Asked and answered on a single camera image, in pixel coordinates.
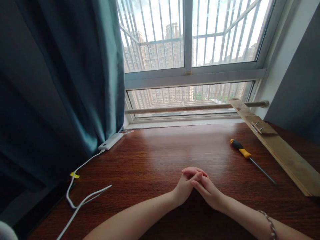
sky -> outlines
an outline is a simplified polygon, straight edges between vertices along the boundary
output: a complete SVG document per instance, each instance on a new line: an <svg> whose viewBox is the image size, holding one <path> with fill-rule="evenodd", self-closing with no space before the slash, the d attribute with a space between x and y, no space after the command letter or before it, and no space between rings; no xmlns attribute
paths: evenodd
<svg viewBox="0 0 320 240"><path fill-rule="evenodd" d="M130 1L130 0L123 0L124 5L125 5L125 9L126 9L126 3L128 1ZM271 1L271 0L262 0L261 1L249 47L251 47L254 43L256 43L259 38L259 34L261 31L261 27L263 24L263 20L264 20L265 14L266 14L266 10L267 10L269 1ZM159 2L161 5L163 34L165 37L166 25L170 24L168 0L150 0L152 14L153 14L152 17L153 17L153 23L154 23L154 30L155 30L154 34L153 34L153 30L152 30L152 19L151 19L151 14L150 14L149 0L141 0L141 5L142 5L142 9L143 9L143 14L144 14L144 22L145 22L146 32L147 32L147 38L148 38L149 42L154 41L154 40L162 40L161 22L160 22L160 14L159 14L160 13L159 12ZM183 11L182 11L183 5L182 5L182 2L183 2L183 0L180 0L180 25L181 25L180 31L181 31L181 34L183 34ZM200 2L200 5L199 5L198 35L206 34L207 16L208 16L208 32L207 33L208 34L214 33L215 32L215 25L216 25L216 14L217 14L218 0L210 0L209 14L207 14L208 0L199 0L199 2ZM232 22L234 22L237 18L237 13L238 13L238 9L239 9L239 2L240 2L240 0L236 0ZM247 2L248 2L248 0L243 0L240 14L242 14L244 12L244 10L246 9ZM124 21L124 26L127 28L121 0L118 0L118 3L120 6L122 18ZM226 17L226 13L227 13L227 3L228 3L228 0L221 0L220 1L217 32L223 32L225 17ZM133 12L134 12L135 20L136 20L137 30L139 30L142 33L143 39L146 41L146 36L144 33L144 27L143 27L143 21L142 21L142 15L141 15L141 9L140 9L140 0L132 0L132 5L133 5ZM171 22L172 23L177 22L179 24L178 0L170 0L170 8L171 8ZM198 0L193 0L192 36L197 35L197 17L198 17L197 10L198 10ZM231 18L232 10L233 10L233 0L231 0L231 4L230 4L227 28L230 25L230 18ZM251 28L251 22L252 22L253 15L254 15L254 10L255 9L250 11L250 13L248 14L248 17L247 17L247 21L246 21L246 25L245 25L245 29L244 29L244 34L243 34L243 38L242 38L242 42L241 42L239 57L241 57L243 55L243 51L245 50L245 47L247 44L249 31ZM129 23L129 31L131 32L132 30L131 30L131 24L130 24L129 19L128 19L128 23ZM236 38L235 38L232 58L235 58L235 56L236 56L236 50L239 45L240 31L242 29L242 25L243 25L243 19L238 24L238 30L237 30L237 34L236 34ZM235 28L233 28L229 33L230 40L229 40L229 47L228 47L228 51L227 51L227 56L230 55L231 40L234 35L234 29ZM121 35L122 35L122 39L123 39L123 44L126 47L127 44L126 44L126 41L124 38L123 31L121 31ZM226 35L226 38L225 38L225 44L224 44L224 49L223 49L224 52L223 52L222 59L224 59L224 56L225 56L227 37L228 37L228 35ZM194 53L196 54L197 53L196 52L196 39L194 39L193 41L194 41ZM213 41L214 41L213 37L207 38L205 63L209 63L210 60L212 59ZM214 52L214 61L215 62L219 61L219 59L220 59L221 44L222 44L222 36L216 37L215 52ZM199 66L199 64L203 65L204 48L205 48L205 38L198 39L197 66ZM196 65L196 56L194 56L194 66L195 65Z"/></svg>

window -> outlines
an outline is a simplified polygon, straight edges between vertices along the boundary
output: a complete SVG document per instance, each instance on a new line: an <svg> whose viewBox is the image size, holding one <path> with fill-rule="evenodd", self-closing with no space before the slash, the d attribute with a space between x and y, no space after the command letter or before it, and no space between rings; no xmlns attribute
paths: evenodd
<svg viewBox="0 0 320 240"><path fill-rule="evenodd" d="M221 104L232 97L255 100L285 1L116 0L116 3L128 109ZM233 112L222 109L136 114L133 120L214 114Z"/></svg>
<svg viewBox="0 0 320 240"><path fill-rule="evenodd" d="M255 61L271 0L193 0L193 67Z"/></svg>
<svg viewBox="0 0 320 240"><path fill-rule="evenodd" d="M182 0L117 0L117 7L125 72L184 67ZM172 43L174 49L167 50ZM165 52L164 62L159 59L162 52ZM145 64L153 58L157 64Z"/></svg>
<svg viewBox="0 0 320 240"><path fill-rule="evenodd" d="M191 105L206 105L206 104L223 104L227 103L230 98L239 98L247 101L250 90L253 86L253 81L238 82L238 83L221 83L199 86L183 86L175 88L159 88L159 89L141 89L128 91L128 97L132 109L149 109L163 107L178 107ZM166 93L169 91L170 100L165 100ZM194 115L208 113L235 113L234 109L219 109L219 110L202 110L202 111L186 111L165 113L166 116L176 115ZM162 113L153 114L136 114L136 118L161 116Z"/></svg>

yellow screwdriver handle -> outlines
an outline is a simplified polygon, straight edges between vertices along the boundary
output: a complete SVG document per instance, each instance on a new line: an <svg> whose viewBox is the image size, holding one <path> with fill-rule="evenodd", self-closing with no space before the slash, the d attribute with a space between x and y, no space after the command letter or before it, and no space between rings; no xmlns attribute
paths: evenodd
<svg viewBox="0 0 320 240"><path fill-rule="evenodd" d="M244 147L241 145L241 143L239 143L237 140L231 139L230 142L231 142L232 146L233 146L235 149L239 150L245 158L250 158L250 157L251 157L251 154L248 153L248 152L244 149Z"/></svg>

forearm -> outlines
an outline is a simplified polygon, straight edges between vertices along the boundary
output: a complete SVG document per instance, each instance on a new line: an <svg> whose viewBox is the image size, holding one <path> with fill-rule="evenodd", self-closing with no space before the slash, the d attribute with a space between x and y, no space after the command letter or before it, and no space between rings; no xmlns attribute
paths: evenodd
<svg viewBox="0 0 320 240"><path fill-rule="evenodd" d="M109 218L94 230L89 239L139 239L153 224L178 207L173 192L163 194L127 208Z"/></svg>
<svg viewBox="0 0 320 240"><path fill-rule="evenodd" d="M253 210L230 197L225 197L220 211L238 222L257 239L270 239L271 228L268 220L262 213ZM271 221L275 226L279 240L311 239L303 233L275 219L271 219Z"/></svg>

wall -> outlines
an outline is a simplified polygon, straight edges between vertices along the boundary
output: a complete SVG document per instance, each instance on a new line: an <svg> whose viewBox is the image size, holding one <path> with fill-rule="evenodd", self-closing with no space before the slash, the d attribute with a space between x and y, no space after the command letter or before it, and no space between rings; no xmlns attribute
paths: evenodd
<svg viewBox="0 0 320 240"><path fill-rule="evenodd" d="M320 0L287 0L264 68L267 68L256 101L272 103ZM262 119L269 108L256 108Z"/></svg>
<svg viewBox="0 0 320 240"><path fill-rule="evenodd" d="M310 21L264 120L320 145L320 6Z"/></svg>

